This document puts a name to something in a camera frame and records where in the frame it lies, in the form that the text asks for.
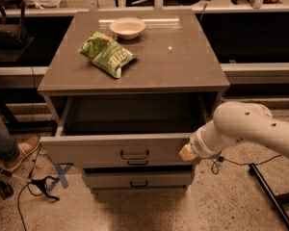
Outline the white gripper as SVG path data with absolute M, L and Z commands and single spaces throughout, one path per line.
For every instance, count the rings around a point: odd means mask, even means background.
M 183 161 L 200 158 L 210 158 L 225 149 L 225 143 L 213 122 L 208 122 L 198 128 L 191 136 L 190 143 L 185 144 L 179 151 Z

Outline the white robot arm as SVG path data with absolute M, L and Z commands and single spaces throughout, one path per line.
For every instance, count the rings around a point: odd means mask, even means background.
M 261 104 L 225 102 L 198 128 L 179 155 L 183 161 L 211 158 L 242 142 L 263 145 L 289 159 L 289 122 L 273 118 Z

